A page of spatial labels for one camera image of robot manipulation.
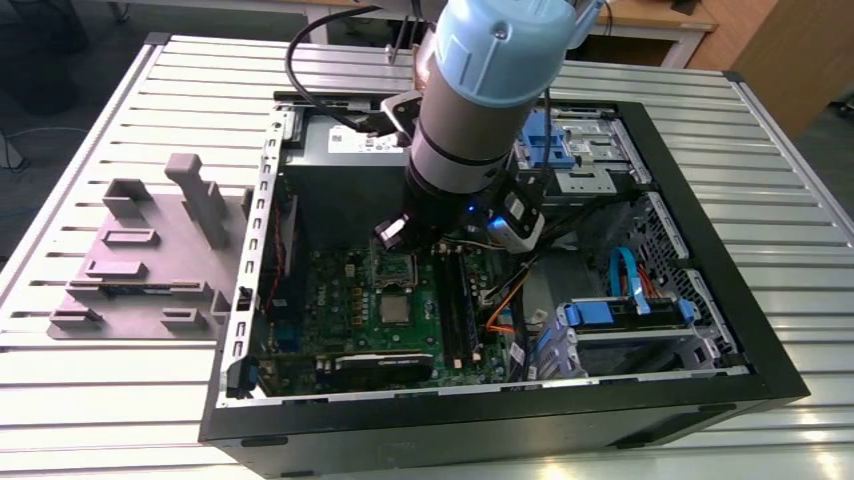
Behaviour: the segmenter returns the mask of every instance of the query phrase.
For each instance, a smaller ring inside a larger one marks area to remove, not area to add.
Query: wooden cabinet
[[[734,70],[790,137],[854,81],[854,1],[704,0],[718,20],[688,68]]]

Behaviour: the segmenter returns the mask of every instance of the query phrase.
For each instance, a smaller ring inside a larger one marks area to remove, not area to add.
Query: green circuit board
[[[473,249],[464,258],[467,280],[476,292],[487,285],[488,262]],[[432,269],[428,256],[388,254],[376,247],[313,251],[299,347],[278,348],[282,338],[295,336],[292,326],[270,328],[273,353],[261,361],[268,389],[277,395],[325,393],[329,386],[316,377],[319,362],[360,353],[433,357],[431,380],[391,389],[501,382],[505,353],[500,342],[480,347],[479,362],[456,368],[445,365]]]

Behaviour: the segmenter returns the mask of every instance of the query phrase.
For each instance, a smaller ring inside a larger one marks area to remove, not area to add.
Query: ram slot
[[[457,253],[433,255],[433,274],[444,363],[451,368],[461,368],[476,351],[477,334],[465,268]]]

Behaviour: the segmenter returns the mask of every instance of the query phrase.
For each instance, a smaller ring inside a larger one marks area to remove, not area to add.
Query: blue wire
[[[628,294],[635,299],[637,305],[637,313],[640,315],[648,315],[649,305],[645,303],[645,297],[643,296],[643,283],[640,282],[640,276],[637,275],[637,264],[635,263],[635,256],[625,247],[616,247],[611,251],[611,265],[608,268],[608,278],[611,280],[611,296],[620,296],[619,288],[619,257],[623,257],[625,262],[625,277],[628,280]]]
[[[29,213],[29,212],[37,212],[40,208],[41,207],[32,207],[32,208],[28,208],[26,210],[21,210],[20,212],[0,214],[0,218],[14,217],[17,215],[24,215],[25,213]]]

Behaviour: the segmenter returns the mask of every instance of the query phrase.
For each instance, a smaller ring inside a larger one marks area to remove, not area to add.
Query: metal workbench
[[[196,444],[213,342],[54,341],[45,330],[113,178],[176,191],[162,164],[190,151],[222,195],[253,184],[272,92],[286,89],[284,48],[172,37],[136,57],[0,274],[0,476],[257,478]],[[379,49],[297,51],[312,90],[399,92],[409,65],[403,54],[388,66]],[[802,157],[750,91],[719,73],[571,63],[552,92],[645,104],[812,395],[663,448],[407,478],[854,478],[854,235]]]

